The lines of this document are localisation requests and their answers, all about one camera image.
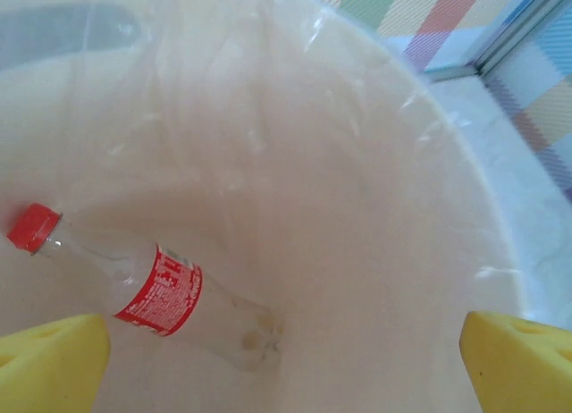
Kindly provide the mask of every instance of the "red bottle cap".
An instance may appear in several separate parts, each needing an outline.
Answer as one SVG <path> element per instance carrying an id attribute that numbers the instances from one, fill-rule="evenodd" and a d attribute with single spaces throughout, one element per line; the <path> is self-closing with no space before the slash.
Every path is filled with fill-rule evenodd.
<path id="1" fill-rule="evenodd" d="M 33 203 L 18 217 L 6 237 L 16 248 L 33 254 L 38 252 L 61 217 L 49 207 Z"/>

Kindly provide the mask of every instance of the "colorful striped cloth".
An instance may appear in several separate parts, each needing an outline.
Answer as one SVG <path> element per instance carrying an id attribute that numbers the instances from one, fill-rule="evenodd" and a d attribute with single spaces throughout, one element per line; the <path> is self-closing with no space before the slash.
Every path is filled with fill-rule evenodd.
<path id="1" fill-rule="evenodd" d="M 486 82 L 572 201 L 572 6 L 507 57 Z"/>
<path id="2" fill-rule="evenodd" d="M 321 0 L 403 51 L 419 70 L 471 62 L 529 0 Z"/>

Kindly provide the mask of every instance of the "clear plastic bottle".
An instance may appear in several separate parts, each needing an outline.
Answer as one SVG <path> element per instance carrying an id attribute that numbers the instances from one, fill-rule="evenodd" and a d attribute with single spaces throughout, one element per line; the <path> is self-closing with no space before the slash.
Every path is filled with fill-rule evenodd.
<path id="1" fill-rule="evenodd" d="M 7 237 L 56 262 L 103 313 L 202 346 L 241 370 L 275 367 L 280 359 L 282 321 L 270 309 L 232 294 L 153 241 L 71 226 L 38 203 Z"/>

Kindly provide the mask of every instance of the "clear plastic liner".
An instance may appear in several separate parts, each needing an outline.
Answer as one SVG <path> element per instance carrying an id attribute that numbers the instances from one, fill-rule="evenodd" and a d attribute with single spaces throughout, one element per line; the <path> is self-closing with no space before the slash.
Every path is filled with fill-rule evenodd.
<path id="1" fill-rule="evenodd" d="M 286 317 L 275 375 L 109 322 L 95 411 L 479 411 L 460 328 L 471 308 L 518 311 L 516 284 L 482 295 L 517 269 L 475 160 L 379 42 L 312 0 L 0 9 L 4 231 L 40 201 L 148 233 Z M 16 14 L 60 35 L 19 43 Z M 90 310 L 0 249 L 3 333 Z"/>

